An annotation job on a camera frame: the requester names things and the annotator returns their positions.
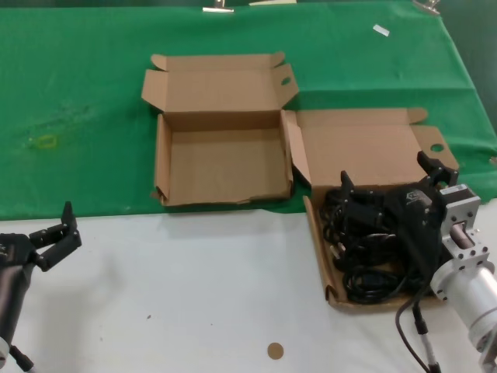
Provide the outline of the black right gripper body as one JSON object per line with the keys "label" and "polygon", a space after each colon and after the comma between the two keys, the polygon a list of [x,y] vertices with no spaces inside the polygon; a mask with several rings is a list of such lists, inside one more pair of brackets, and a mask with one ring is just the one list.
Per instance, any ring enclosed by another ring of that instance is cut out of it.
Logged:
{"label": "black right gripper body", "polygon": [[384,194],[385,217],[426,281],[436,272],[442,251],[437,193],[436,180],[426,176],[416,183],[393,186]]}

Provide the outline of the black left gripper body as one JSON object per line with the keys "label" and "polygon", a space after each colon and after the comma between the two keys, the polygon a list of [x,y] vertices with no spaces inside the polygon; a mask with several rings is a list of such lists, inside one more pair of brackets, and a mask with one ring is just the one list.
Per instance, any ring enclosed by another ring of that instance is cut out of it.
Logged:
{"label": "black left gripper body", "polygon": [[36,246],[28,235],[1,234],[1,268],[36,265]]}

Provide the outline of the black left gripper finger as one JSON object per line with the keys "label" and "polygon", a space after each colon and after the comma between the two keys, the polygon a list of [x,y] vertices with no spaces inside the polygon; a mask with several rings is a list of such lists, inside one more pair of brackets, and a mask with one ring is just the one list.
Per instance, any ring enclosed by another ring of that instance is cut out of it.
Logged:
{"label": "black left gripper finger", "polygon": [[36,265],[42,271],[49,271],[67,256],[72,254],[82,245],[82,239],[78,230],[78,223],[72,208],[72,227],[70,234],[55,244],[37,244],[36,248],[41,249],[48,246],[48,249],[41,254],[37,254]]}
{"label": "black left gripper finger", "polygon": [[61,223],[29,234],[32,244],[55,244],[70,234],[72,227],[72,205],[66,201],[61,216]]}

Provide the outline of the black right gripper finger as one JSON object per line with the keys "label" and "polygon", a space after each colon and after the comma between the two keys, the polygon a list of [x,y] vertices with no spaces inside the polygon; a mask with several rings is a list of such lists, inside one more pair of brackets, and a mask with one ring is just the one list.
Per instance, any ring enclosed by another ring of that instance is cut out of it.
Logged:
{"label": "black right gripper finger", "polygon": [[360,231],[374,230],[386,232],[384,225],[384,200],[383,190],[357,189],[348,173],[340,173],[340,196],[342,214],[342,233],[349,234],[350,226],[360,226]]}
{"label": "black right gripper finger", "polygon": [[419,183],[428,188],[452,187],[457,184],[458,171],[445,166],[439,159],[430,158],[424,151],[417,154],[417,163],[425,172]]}

